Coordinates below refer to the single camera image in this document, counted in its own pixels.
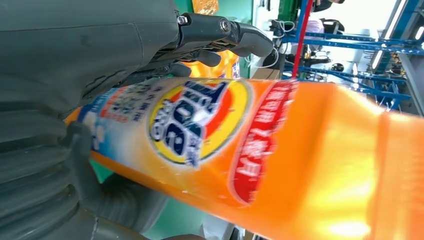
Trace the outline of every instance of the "red rod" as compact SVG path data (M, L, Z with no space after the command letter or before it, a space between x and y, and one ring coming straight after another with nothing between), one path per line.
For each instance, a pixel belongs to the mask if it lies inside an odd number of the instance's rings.
M302 49L303 49L303 46L304 46L306 27L308 25L309 15L310 15L313 3L314 3L314 0L309 0L307 2L306 9L305 9L305 12L304 12L304 19L303 19L302 28L300 29L300 36L299 36L299 43L298 43L297 52L296 52L296 59L294 60L294 66L293 66L293 73L292 73L293 75L292 76L294 78L298 74L299 62L301 61Z

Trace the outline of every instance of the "product label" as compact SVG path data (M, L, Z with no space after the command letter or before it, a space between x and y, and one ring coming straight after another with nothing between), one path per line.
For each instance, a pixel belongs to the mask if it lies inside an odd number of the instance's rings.
M83 106L77 120L90 128L92 150L125 162L125 149L119 144L125 143L125 134L139 124L163 89L150 84L113 88Z
M199 168L231 140L249 101L249 90L240 81L187 81L153 109L150 142L165 160Z
M238 61L232 65L232 78L240 78L240 63Z
M233 160L230 189L244 204L251 204L255 199L266 160L274 151L272 134L284 123L295 90L296 83L292 81L273 84L263 96L245 138L240 141Z

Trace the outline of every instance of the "ceiling light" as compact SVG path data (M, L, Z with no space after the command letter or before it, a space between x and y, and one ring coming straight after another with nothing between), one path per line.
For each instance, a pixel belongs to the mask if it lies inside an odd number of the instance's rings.
M383 51L378 51L377 56L375 56L374 62L372 63L372 69L376 69L377 65L380 62L380 59L382 58Z
M416 32L415 39L416 40L421 39L421 37L423 36L423 33L424 33L424 26L420 26L418 28L418 31Z
M352 70L353 75L358 75L358 65L356 63L353 64Z
M393 31L395 30L396 23L398 22L399 17L401 16L402 10L404 9L406 2L407 0L400 0L399 7L397 7L396 13L393 16L393 20L391 21L390 26L388 27L387 32L384 36L385 39L389 39ZM379 51L377 53L377 55L375 56L374 62L372 63L372 69L377 68L377 65L379 64L380 59L382 58L382 55L383 55L382 51Z

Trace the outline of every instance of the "yellow bottle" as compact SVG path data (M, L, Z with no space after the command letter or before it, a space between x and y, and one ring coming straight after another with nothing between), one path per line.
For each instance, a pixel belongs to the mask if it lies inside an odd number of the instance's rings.
M74 120L99 163L264 237L424 239L424 120L335 84L163 79Z

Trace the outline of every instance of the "tide logo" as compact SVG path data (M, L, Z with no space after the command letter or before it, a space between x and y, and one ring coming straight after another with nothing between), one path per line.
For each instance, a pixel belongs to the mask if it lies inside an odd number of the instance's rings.
M150 141L166 160L198 168L231 139L249 105L249 90L240 81L187 81L153 109Z

